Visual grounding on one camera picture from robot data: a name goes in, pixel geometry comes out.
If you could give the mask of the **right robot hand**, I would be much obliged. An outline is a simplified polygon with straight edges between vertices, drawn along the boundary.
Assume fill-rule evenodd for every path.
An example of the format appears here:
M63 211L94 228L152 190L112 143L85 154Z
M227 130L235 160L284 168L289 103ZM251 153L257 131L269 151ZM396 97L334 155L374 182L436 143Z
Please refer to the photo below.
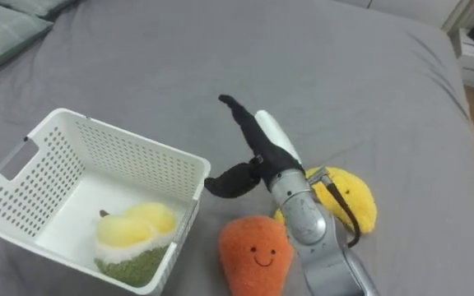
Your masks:
M304 172L295 157L268 139L255 117L234 97L219 95L218 100L230 108L233 119L253 151L253 158L249 162L236 164L217 178L206 178L204 187L212 195L221 198L241 197L261 181L270 187L274 178L285 170Z

